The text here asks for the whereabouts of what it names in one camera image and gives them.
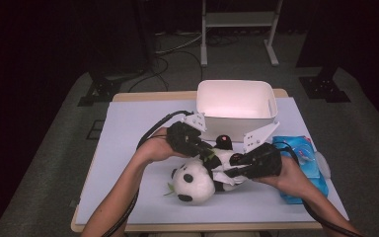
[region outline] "white bracket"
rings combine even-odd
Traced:
[[[187,117],[183,117],[182,122],[192,126],[197,130],[204,132],[207,131],[207,127],[205,126],[205,117],[203,114],[194,114]]]
[[[264,144],[278,126],[279,121],[275,121],[271,124],[246,133],[243,138],[243,151],[248,153]]]

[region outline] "panda plush toy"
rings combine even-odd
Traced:
[[[233,151],[232,141],[227,135],[220,135],[212,147],[211,157],[196,156],[172,173],[172,186],[178,199],[191,204],[201,204],[210,199],[215,192],[236,189],[248,178],[229,177],[225,171],[244,166],[231,166],[230,159],[241,156]]]

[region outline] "human hand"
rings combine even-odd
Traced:
[[[279,176],[255,178],[253,181],[271,185],[285,194],[305,198],[317,191],[307,179],[293,158],[282,156],[282,169]]]
[[[136,151],[135,156],[142,157],[148,163],[166,160],[171,156],[187,157],[175,152],[166,140],[167,129],[156,130]]]

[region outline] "human arm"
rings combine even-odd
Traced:
[[[307,179],[292,158],[282,156],[282,170],[277,177],[263,177],[254,181],[271,185],[282,192],[302,198],[319,216],[325,220],[354,233],[359,233],[332,205],[332,203]],[[328,236],[344,236],[325,225],[323,229]]]
[[[173,151],[166,141],[166,128],[159,128],[131,157],[113,188],[96,208],[82,236],[102,236],[123,216],[139,189],[145,168],[152,162],[171,156],[183,156]],[[125,222],[113,236],[121,236]]]

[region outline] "gray carpet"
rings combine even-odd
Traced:
[[[274,49],[280,62],[277,67],[269,63],[264,38],[239,37],[233,44],[209,47],[202,79],[262,80],[285,89],[295,99],[317,148],[328,160],[332,180],[351,222],[365,236],[379,236],[379,114],[357,81],[342,69],[334,79],[350,103],[308,99],[298,77],[316,75],[320,68],[295,68],[305,35],[276,35]],[[159,50],[189,40],[178,36],[158,39]],[[199,58],[199,47],[182,50]],[[201,72],[191,55],[173,53],[163,58],[169,62],[162,77],[170,91],[196,90]],[[161,71],[165,65],[155,60],[153,70]],[[124,82],[120,91],[127,92],[140,78]],[[94,120],[104,119],[108,108],[108,103],[77,107],[91,83],[89,75],[84,74],[66,97],[0,220],[0,236],[78,235],[70,230],[70,221],[98,143],[86,137]],[[154,77],[132,90],[148,91],[165,91],[165,84]],[[320,230],[272,230],[271,234],[324,236]]]

